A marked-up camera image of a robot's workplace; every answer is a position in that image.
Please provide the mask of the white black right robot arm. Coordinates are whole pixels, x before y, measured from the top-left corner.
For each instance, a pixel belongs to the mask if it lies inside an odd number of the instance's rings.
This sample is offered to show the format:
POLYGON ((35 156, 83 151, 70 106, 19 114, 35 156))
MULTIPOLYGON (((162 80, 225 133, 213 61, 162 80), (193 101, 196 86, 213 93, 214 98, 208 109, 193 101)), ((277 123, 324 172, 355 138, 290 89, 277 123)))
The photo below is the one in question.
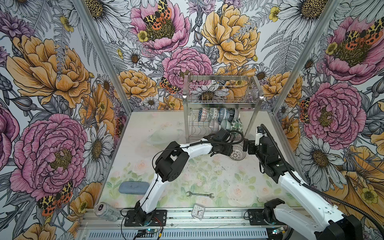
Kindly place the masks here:
POLYGON ((332 206, 315 190, 305 187, 304 180, 287 163, 276 142, 267 136, 245 140, 244 152, 259 159, 261 172, 291 194, 309 214, 294 210, 281 199, 264 204, 263 219, 268 224, 285 224, 309 240, 361 240, 362 223, 332 206))

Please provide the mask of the mint green striped bowl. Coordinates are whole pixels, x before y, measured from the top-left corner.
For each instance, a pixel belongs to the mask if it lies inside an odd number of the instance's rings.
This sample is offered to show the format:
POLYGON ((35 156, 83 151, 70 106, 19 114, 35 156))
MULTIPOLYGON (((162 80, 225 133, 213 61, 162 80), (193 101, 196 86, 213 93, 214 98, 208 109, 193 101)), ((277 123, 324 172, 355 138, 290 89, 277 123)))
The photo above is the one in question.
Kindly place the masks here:
POLYGON ((221 128, 230 131, 232 130, 232 125, 229 120, 224 119, 221 122, 221 128))

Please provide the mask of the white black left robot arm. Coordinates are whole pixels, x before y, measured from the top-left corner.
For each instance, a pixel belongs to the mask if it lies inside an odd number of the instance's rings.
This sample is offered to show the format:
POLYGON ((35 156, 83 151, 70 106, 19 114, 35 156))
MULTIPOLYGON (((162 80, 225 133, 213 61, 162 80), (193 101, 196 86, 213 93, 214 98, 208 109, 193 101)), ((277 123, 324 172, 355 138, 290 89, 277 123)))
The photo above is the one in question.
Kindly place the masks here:
POLYGON ((230 156, 234 145, 244 141, 244 134, 235 130, 221 129, 215 134, 203 137, 189 144, 171 142, 165 150, 155 154, 153 168, 155 175, 144 197, 134 208, 133 222, 144 226, 149 223, 156 210, 158 202, 168 184, 176 180, 182 173, 188 160, 202 155, 221 154, 230 156))

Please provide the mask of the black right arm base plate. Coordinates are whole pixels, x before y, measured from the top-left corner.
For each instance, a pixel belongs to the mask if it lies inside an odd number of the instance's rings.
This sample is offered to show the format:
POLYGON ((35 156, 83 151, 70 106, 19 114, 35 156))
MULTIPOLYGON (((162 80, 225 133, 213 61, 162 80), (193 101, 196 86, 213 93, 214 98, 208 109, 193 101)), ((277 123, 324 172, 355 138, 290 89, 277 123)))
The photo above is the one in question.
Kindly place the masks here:
POLYGON ((264 226, 269 223, 266 221, 263 209, 248 209, 246 211, 246 219, 248 219, 251 226, 264 226))

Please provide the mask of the dark grey patterned bowl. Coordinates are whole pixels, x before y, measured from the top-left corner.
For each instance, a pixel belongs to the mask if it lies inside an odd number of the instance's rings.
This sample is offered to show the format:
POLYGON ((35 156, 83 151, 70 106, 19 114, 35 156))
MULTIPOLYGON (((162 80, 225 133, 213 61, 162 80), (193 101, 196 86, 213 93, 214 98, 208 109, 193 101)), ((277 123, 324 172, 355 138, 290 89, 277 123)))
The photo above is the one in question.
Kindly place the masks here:
POLYGON ((239 111, 239 109, 237 109, 237 108, 231 108, 231 109, 229 110, 228 121, 229 121, 229 122, 233 122, 234 120, 238 120, 238 119, 239 119, 239 116, 240 116, 240 111, 239 111))

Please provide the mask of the green leaf pattern bowl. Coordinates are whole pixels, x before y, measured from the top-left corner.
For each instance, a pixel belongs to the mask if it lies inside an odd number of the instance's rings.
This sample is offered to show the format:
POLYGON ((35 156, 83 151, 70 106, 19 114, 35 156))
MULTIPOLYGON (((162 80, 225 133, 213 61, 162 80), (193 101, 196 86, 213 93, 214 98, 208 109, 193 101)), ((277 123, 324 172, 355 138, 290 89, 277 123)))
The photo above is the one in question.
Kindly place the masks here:
POLYGON ((233 131, 243 132, 243 123, 239 119, 234 119, 231 125, 233 131))

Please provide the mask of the blue floral bowl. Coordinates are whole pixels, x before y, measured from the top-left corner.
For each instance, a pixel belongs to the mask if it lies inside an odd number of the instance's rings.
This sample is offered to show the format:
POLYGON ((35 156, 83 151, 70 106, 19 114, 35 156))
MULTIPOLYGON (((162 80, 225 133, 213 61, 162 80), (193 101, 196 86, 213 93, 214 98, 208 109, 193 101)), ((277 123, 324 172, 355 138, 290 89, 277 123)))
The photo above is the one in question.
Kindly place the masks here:
POLYGON ((223 120, 226 120, 229 117, 229 110, 227 108, 219 109, 218 121, 221 123, 223 120))

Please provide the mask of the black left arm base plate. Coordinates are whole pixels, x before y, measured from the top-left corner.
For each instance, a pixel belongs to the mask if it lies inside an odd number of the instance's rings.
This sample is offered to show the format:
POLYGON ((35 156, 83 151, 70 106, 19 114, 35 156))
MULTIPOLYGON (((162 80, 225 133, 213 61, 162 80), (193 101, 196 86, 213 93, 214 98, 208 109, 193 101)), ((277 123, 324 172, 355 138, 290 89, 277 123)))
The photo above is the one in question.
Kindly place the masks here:
POLYGON ((124 220, 125 227, 164 227, 167 222, 167 210, 154 210, 150 214, 143 211, 128 210, 124 220))

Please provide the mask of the pink striped bowl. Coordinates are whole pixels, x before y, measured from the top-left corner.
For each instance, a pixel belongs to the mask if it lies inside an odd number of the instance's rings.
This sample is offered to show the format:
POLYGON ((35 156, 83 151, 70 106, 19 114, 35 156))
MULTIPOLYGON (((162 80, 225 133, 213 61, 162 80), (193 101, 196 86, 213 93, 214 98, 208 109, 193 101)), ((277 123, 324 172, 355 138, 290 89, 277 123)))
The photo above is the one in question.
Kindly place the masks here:
POLYGON ((212 119, 210 121, 209 127, 212 133, 217 133, 221 129, 220 123, 217 119, 212 119))

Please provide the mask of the pale green patterned bowl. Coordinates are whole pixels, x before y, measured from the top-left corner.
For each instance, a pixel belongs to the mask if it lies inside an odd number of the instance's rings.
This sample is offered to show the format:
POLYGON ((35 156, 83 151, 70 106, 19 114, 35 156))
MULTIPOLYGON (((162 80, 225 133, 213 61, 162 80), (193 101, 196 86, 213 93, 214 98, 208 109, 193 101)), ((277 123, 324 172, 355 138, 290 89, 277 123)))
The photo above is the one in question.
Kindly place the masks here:
POLYGON ((217 108, 210 108, 208 120, 217 120, 219 118, 219 110, 217 108))

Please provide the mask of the blue geometric pattern bowl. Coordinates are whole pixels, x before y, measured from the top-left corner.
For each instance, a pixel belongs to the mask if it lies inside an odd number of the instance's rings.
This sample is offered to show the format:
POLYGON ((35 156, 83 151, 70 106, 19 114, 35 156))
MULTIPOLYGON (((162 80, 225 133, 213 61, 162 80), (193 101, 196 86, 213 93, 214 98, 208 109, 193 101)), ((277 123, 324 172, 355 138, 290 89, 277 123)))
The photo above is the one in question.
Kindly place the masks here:
POLYGON ((206 108, 200 108, 199 114, 198 114, 198 121, 199 122, 205 122, 207 120, 209 114, 209 110, 206 108))

